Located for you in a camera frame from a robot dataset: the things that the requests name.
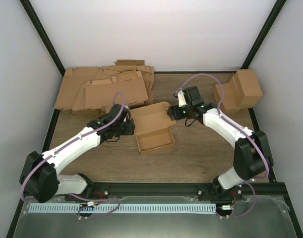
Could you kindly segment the brown cardboard box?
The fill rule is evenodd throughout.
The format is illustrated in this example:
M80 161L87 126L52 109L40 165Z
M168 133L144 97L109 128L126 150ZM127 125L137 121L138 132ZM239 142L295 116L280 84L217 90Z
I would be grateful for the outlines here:
M176 121L167 115L169 107L168 102L159 102L130 111L141 155L174 147L175 140L170 127L176 124Z

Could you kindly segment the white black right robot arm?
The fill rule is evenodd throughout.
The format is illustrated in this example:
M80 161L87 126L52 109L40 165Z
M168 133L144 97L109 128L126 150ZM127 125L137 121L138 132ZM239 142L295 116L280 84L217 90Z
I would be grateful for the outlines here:
M213 129L234 149L233 166L214 178L213 195L220 200L230 195L231 189L259 174L269 175L273 158L266 134L243 127L222 113L215 104L204 102L196 86L174 93L178 104L170 106L171 120L192 120Z

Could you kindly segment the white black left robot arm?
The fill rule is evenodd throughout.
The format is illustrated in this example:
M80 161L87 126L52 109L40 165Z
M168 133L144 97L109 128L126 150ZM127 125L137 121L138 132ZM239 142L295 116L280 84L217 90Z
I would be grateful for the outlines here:
M115 104L107 114L91 120L74 137L42 154L31 152L25 161L19 182L22 193L27 192L39 203L56 195L69 194L76 199L89 200L94 194L93 181L82 173L62 175L63 169L88 150L122 135L133 135L135 124L126 106Z

